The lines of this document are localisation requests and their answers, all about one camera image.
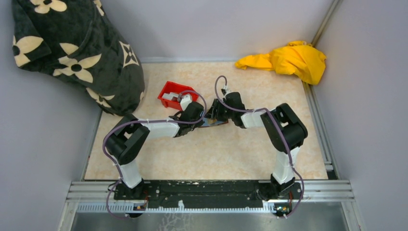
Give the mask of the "brown leather card holder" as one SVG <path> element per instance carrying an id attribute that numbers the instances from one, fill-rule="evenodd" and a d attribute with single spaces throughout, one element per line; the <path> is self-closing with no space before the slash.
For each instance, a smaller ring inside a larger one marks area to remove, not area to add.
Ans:
<path id="1" fill-rule="evenodd" d="M 205 117 L 203 119 L 203 123 L 198 128 L 216 127 L 216 126 L 224 125 L 227 123 L 228 123 L 228 120 L 222 121 L 222 120 L 210 119 L 210 118 Z"/>

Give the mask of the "grey cards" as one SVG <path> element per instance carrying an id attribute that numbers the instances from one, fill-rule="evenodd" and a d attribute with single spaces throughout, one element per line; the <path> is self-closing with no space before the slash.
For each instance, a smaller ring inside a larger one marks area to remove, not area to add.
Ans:
<path id="1" fill-rule="evenodd" d="M 179 101 L 178 98 L 179 98 L 179 93 L 175 93 L 175 92 L 164 93 L 162 96 L 162 99 L 164 100 L 176 101 L 176 102 Z"/>

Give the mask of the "red plastic bin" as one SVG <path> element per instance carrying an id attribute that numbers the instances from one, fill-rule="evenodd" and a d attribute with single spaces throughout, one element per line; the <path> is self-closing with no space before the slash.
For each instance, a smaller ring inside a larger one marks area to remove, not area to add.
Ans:
<path id="1" fill-rule="evenodd" d="M 165 108 L 183 111 L 187 108 L 187 104 L 197 101 L 198 95 L 193 92 L 195 90 L 192 87 L 167 81 L 157 99 Z"/>

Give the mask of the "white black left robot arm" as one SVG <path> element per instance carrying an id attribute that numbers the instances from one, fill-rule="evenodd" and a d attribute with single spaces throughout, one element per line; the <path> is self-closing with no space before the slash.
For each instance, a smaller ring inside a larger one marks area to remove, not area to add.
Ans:
<path id="1" fill-rule="evenodd" d="M 204 124 L 207 103 L 187 102 L 184 95 L 182 109 L 173 116 L 161 120 L 138 119 L 133 114 L 124 116 L 104 137 L 102 151 L 115 164 L 119 181 L 125 184 L 125 192 L 132 199 L 143 196 L 143 178 L 136 158 L 144 143 L 163 137 L 177 138 Z"/>

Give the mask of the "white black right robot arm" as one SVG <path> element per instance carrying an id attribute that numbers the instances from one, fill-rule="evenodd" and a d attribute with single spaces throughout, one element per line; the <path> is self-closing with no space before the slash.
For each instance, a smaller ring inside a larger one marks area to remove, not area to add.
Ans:
<path id="1" fill-rule="evenodd" d="M 246 109 L 238 92 L 223 91 L 222 99 L 215 99 L 206 113 L 206 123 L 214 126 L 232 121 L 234 125 L 246 128 L 265 128 L 275 148 L 276 162 L 271 174 L 271 193 L 284 198 L 295 182 L 294 165 L 300 147 L 308 137 L 308 131 L 286 103 L 275 109 Z"/>

